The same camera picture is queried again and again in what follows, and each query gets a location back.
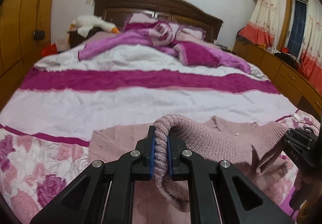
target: wooden headboard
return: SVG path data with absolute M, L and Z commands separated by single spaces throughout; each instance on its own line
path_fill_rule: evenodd
M 205 41 L 217 39 L 222 20 L 182 0 L 95 0 L 94 14 L 121 29 L 133 13 L 141 12 L 161 20 L 202 28 Z

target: metal screw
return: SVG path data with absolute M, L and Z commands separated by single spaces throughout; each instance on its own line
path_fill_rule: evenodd
M 223 168 L 229 168 L 229 167 L 230 167 L 230 162 L 229 162 L 229 161 L 221 161 L 221 162 L 220 162 L 220 165 L 221 165 Z
M 93 161 L 92 166 L 94 168 L 99 168 L 102 164 L 102 161 Z
M 186 149 L 182 152 L 182 155 L 184 155 L 185 157 L 190 157 L 192 155 L 192 151 Z
M 130 155 L 132 157 L 138 157 L 140 154 L 141 154 L 141 152 L 138 151 L 138 150 L 132 150 L 131 153 L 130 153 Z

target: curtain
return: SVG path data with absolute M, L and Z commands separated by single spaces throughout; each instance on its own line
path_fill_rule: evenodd
M 258 0 L 251 19 L 239 35 L 258 45 L 276 47 L 278 28 L 278 0 Z
M 302 44 L 302 67 L 308 81 L 322 93 L 322 6 L 308 0 L 307 20 Z

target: pink rose print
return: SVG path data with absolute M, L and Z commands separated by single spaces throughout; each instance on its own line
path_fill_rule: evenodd
M 23 181 L 32 187 L 39 177 L 43 178 L 45 176 L 45 170 L 45 165 L 43 163 L 38 163 L 33 169 L 33 174 L 25 176 Z
M 68 160 L 71 155 L 70 151 L 71 151 L 71 147 L 61 146 L 59 148 L 57 155 L 56 155 L 56 159 L 58 161 Z
M 0 169 L 2 172 L 5 172 L 10 167 L 10 161 L 7 158 L 7 155 L 0 151 Z
M 298 127 L 299 127 L 299 123 L 298 123 L 298 121 L 296 121 L 296 120 L 292 119 L 292 122 L 293 122 L 293 126 L 294 126 L 294 128 L 298 128 Z
M 17 136 L 17 146 L 20 147 L 22 145 L 27 153 L 31 148 L 32 142 L 33 136 Z
M 10 200 L 14 214 L 23 224 L 29 224 L 31 219 L 39 212 L 36 202 L 26 192 L 18 190 L 17 195 Z
M 56 159 L 58 161 L 68 160 L 70 157 L 73 162 L 77 159 L 80 159 L 84 154 L 84 150 L 79 145 L 71 145 L 71 144 L 62 144 L 59 148 L 59 151 L 56 155 Z
M 73 162 L 77 159 L 80 159 L 83 156 L 83 154 L 84 154 L 84 150 L 79 145 L 75 144 L 71 149 L 71 157 L 73 159 Z
M 3 186 L 4 186 L 4 190 L 7 193 L 11 194 L 11 192 L 12 192 L 11 183 L 7 177 L 4 177 L 4 179 L 3 179 Z
M 309 119 L 309 118 L 304 118 L 304 121 L 305 121 L 307 124 L 309 124 L 309 125 L 313 125 L 313 122 L 312 122 L 312 121 L 310 121 L 310 119 Z
M 10 161 L 7 158 L 8 154 L 16 151 L 13 148 L 12 136 L 6 135 L 3 140 L 0 141 L 0 169 L 5 172 L 10 167 Z
M 38 183 L 37 196 L 39 204 L 44 207 L 66 187 L 66 179 L 56 174 L 46 175 L 42 184 Z
M 12 136 L 11 135 L 6 135 L 4 137 L 4 140 L 0 141 L 0 151 L 2 151 L 4 154 L 8 155 L 11 152 L 16 151 L 13 148 L 12 144 Z

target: red bag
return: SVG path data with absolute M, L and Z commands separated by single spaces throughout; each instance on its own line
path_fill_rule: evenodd
M 283 52 L 283 53 L 287 54 L 287 53 L 289 53 L 289 49 L 288 49 L 288 48 L 283 47 L 283 48 L 282 48 L 282 50 L 281 50 L 281 52 Z
M 49 55 L 54 55 L 54 54 L 57 54 L 57 53 L 58 53 L 58 51 L 57 51 L 56 44 L 51 44 L 50 46 L 44 48 L 41 51 L 42 57 L 49 56 Z

